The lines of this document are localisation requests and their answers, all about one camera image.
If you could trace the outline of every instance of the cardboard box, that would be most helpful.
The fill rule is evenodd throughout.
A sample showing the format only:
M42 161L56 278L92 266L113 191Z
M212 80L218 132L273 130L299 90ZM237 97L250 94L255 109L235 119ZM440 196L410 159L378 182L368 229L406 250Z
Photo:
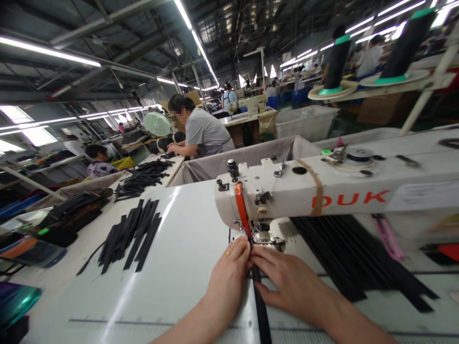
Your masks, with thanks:
M363 101L357 122L387 125L406 120L420 93L417 91L370 97Z

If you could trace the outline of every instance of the woman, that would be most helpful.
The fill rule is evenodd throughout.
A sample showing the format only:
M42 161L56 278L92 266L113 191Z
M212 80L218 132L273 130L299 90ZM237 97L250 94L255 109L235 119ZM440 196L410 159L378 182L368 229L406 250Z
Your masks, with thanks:
M195 106L193 101L181 94L169 100L169 110L186 128L186 139L167 146L167 153L192 157L214 155L235 149L230 133L211 114Z
M397 344L300 258L261 245L251 251L246 236L227 247L198 304L152 344L215 342L236 315L247 285L247 269L254 264L278 288L273 291L255 283L268 306L324 329L339 344Z

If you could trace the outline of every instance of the steel beam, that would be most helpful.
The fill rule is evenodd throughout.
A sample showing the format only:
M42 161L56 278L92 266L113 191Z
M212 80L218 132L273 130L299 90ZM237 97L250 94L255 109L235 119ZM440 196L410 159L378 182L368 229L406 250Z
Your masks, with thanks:
M115 13L110 14L109 18L111 22L109 25L116 24L132 15L135 15L138 12L144 11L152 7L160 6L169 1L171 0L141 0L141 1L138 1L128 7L123 8L122 10L119 10ZM84 25L76 30L73 30L71 32L57 36L53 38L50 41L50 43L52 45L58 45L62 47L78 38L85 37L92 33L95 33L98 30L105 28L107 25L108 23L105 21L105 19L101 18L87 25Z

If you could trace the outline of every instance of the window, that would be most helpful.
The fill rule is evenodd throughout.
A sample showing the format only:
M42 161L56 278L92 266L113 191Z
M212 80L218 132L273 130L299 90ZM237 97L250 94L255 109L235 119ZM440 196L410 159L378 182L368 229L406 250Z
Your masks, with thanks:
M5 115L7 115L15 124L32 122L33 119L18 107L0 106Z
M23 151L21 147L0 140L0 155L8 151Z
M33 122L33 118L27 115L19 107L14 106L0 106L5 115L15 124L19 124L21 128L22 123ZM44 128L32 128L23 130L22 133L27 136L30 142L35 146L43 146L48 143L57 142L56 138L47 132Z

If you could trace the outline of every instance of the person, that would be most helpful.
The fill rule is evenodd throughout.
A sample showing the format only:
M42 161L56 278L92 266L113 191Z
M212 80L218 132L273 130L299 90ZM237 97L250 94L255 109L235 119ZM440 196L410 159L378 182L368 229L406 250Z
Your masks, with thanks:
M92 179L118 172L115 166L107 162L110 158L104 146L88 145L86 155L92 159L91 164L87 167L87 173Z
M345 34L346 34L346 27L344 25L340 25L333 31L331 38L333 39L333 42L335 42L339 37L342 37ZM322 84L325 82L325 78L328 75L330 58L331 58L331 49L330 51L328 51L328 53L324 57L325 69L324 69L324 74L322 75Z
M168 107L186 128L186 139L169 144L168 154L174 152L192 157L198 153L199 156L205 157L235 149L225 126L208 112L196 107L190 98L174 94L169 100Z
M359 60L355 64L355 67L357 68L357 78L376 72L379 59L383 54L383 47L381 46L382 42L383 38L378 34L370 40L368 49L362 52Z
M66 141L64 142L64 146L76 156L85 153L85 150L83 149L83 144L75 135L66 135Z
M238 98L236 93L231 89L230 83L226 83L225 92L221 95L221 108L224 108L226 111L228 111L227 105L229 103L234 103Z
M215 265L207 291L197 305L152 344L210 344L238 311L247 270L258 266L278 288L255 286L263 301L325 330L338 344L396 344L386 331L328 286L300 258L255 245L246 236L232 242Z

